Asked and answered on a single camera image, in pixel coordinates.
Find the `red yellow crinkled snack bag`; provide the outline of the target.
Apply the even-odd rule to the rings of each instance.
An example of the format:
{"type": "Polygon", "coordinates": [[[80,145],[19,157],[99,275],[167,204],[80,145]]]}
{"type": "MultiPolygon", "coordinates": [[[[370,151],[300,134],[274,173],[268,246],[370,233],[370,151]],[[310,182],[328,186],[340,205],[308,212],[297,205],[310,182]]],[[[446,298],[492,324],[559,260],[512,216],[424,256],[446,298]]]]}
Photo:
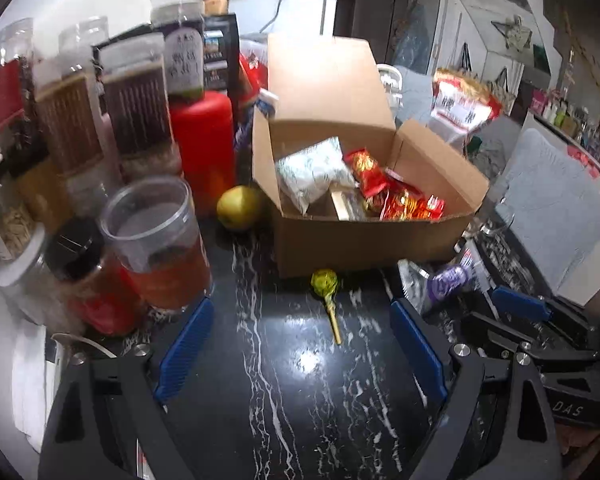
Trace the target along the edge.
{"type": "Polygon", "coordinates": [[[389,194],[389,178],[379,162],[366,148],[343,156],[343,161],[358,182],[365,207],[373,214],[380,214],[389,194]]]}

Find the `red plastic canister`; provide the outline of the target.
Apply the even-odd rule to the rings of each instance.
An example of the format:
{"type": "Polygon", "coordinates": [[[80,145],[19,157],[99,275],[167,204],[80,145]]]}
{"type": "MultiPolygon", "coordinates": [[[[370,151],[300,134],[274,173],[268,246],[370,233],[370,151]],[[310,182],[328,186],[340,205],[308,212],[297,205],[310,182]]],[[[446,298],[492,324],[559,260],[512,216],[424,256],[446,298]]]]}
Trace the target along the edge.
{"type": "Polygon", "coordinates": [[[206,91],[198,102],[172,104],[170,116],[197,214],[214,216],[218,200],[236,183],[232,103],[206,91]]]}

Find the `white mini fridge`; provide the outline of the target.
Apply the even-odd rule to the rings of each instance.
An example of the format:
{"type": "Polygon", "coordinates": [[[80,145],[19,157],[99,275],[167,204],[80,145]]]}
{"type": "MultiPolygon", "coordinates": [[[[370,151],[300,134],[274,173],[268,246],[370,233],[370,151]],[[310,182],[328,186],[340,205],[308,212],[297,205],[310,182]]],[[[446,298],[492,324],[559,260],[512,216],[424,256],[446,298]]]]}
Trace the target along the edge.
{"type": "Polygon", "coordinates": [[[337,0],[228,0],[240,36],[326,35],[335,28],[337,0]]]}

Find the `yellow green pear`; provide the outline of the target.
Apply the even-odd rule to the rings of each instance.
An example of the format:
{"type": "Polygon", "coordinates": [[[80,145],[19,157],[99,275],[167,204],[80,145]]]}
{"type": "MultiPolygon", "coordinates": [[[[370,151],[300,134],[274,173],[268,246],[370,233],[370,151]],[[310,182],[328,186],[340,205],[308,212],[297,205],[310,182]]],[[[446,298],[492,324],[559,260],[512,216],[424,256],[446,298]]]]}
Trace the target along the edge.
{"type": "Polygon", "coordinates": [[[216,216],[225,229],[251,229],[263,216],[265,199],[261,191],[251,186],[238,185],[222,194],[216,204],[216,216]]]}

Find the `white purple snack packet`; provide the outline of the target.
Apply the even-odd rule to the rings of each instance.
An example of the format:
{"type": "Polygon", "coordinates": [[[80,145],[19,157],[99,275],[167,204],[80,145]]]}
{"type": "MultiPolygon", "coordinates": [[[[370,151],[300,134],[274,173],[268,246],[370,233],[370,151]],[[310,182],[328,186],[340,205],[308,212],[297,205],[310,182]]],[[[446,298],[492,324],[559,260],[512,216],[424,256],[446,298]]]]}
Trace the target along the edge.
{"type": "Polygon", "coordinates": [[[398,261],[398,272],[405,299],[420,315],[453,295],[480,288],[477,259],[469,249],[437,272],[406,259],[398,261]]]}

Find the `green label tall jar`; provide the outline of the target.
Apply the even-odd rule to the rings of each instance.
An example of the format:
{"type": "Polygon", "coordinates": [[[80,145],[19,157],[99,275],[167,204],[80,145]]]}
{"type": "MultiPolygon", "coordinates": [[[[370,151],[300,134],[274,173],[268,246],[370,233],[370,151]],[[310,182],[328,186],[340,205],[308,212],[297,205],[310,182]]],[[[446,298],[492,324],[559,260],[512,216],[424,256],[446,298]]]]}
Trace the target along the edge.
{"type": "Polygon", "coordinates": [[[171,101],[204,97],[204,2],[181,0],[151,11],[151,27],[164,40],[166,90],[171,101]]]}

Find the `white green printed bread bag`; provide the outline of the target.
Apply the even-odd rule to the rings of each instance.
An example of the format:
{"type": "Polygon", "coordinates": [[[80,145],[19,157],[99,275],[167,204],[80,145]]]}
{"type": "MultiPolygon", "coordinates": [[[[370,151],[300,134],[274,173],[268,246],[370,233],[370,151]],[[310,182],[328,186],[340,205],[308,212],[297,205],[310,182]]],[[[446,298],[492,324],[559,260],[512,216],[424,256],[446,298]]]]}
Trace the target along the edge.
{"type": "Polygon", "coordinates": [[[336,136],[279,159],[275,170],[280,189],[300,214],[306,214],[333,184],[356,188],[336,136]]]}

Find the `green lollipop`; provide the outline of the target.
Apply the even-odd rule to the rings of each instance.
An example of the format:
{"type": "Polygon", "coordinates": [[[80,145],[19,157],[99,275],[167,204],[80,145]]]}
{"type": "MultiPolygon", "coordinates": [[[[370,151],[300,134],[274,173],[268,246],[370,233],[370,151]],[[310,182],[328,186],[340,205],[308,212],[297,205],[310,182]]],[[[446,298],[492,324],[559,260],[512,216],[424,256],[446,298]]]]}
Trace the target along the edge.
{"type": "Polygon", "coordinates": [[[338,278],[333,270],[323,269],[315,271],[311,276],[311,286],[314,294],[324,301],[325,309],[329,317],[332,334],[337,346],[342,343],[340,329],[336,315],[336,304],[334,298],[338,289],[338,278]]]}

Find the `dark label spice jar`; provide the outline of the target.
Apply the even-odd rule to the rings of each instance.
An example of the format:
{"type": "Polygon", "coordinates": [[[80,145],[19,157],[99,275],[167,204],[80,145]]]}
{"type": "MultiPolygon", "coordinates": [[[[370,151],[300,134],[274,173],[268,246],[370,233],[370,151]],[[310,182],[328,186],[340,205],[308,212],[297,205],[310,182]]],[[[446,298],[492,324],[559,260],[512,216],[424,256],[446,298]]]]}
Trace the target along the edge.
{"type": "Polygon", "coordinates": [[[182,161],[170,122],[164,39],[155,32],[99,51],[102,84],[125,180],[179,176],[182,161]]]}

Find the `black coffee pouch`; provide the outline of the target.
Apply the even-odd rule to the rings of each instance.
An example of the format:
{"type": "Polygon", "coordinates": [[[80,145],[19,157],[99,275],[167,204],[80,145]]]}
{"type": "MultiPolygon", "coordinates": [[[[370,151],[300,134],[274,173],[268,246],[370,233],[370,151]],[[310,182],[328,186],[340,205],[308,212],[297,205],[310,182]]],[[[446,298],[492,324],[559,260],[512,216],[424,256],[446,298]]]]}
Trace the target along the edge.
{"type": "Polygon", "coordinates": [[[204,19],[204,88],[237,92],[239,35],[236,15],[211,15],[204,19]]]}

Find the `red spicy strip snack bag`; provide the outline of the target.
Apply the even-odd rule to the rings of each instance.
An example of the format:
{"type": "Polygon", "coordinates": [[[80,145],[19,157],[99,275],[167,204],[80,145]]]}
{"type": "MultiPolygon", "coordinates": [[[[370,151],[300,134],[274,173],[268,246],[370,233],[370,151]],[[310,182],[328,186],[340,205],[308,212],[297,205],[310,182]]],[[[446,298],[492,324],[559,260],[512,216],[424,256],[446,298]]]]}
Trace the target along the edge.
{"type": "Polygon", "coordinates": [[[442,198],[426,195],[413,185],[390,180],[380,218],[382,221],[438,220],[444,211],[442,198]]]}

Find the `large red white food bag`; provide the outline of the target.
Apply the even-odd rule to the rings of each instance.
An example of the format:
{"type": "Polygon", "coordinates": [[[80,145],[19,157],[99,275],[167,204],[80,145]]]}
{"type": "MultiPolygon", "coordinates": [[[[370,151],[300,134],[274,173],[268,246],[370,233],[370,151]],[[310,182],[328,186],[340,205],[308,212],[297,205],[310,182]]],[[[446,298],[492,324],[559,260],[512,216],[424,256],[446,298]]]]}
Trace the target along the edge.
{"type": "Polygon", "coordinates": [[[456,70],[438,68],[432,77],[431,117],[468,134],[498,118],[502,103],[489,87],[456,70]]]}

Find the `brown label spice jar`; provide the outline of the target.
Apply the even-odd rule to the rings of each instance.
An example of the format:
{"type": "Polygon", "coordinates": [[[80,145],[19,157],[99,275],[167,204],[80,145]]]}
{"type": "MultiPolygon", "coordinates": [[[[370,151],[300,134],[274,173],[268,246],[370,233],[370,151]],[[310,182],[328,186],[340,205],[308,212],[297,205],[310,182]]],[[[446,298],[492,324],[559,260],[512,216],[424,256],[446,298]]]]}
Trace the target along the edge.
{"type": "Polygon", "coordinates": [[[34,98],[45,141],[62,178],[102,188],[112,181],[100,143],[93,52],[61,52],[33,67],[34,98]]]}

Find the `red label spice jar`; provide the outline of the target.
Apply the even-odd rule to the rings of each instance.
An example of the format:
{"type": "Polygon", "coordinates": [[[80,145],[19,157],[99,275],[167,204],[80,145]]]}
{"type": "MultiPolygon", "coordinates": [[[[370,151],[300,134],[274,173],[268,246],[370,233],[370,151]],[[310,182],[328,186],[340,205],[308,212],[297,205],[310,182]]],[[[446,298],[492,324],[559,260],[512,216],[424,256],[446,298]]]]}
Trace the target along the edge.
{"type": "Polygon", "coordinates": [[[0,133],[23,122],[32,110],[33,18],[0,30],[0,133]]]}

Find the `clear jar orange contents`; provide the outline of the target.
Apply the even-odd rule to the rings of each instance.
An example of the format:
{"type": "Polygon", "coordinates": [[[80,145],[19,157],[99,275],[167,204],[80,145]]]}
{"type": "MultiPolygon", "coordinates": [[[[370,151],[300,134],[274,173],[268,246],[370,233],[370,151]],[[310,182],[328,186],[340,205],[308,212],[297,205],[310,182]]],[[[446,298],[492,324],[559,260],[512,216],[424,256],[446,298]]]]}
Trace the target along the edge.
{"type": "Polygon", "coordinates": [[[183,179],[132,182],[106,203],[99,227],[151,307],[181,311],[211,289],[193,194],[183,179]]]}

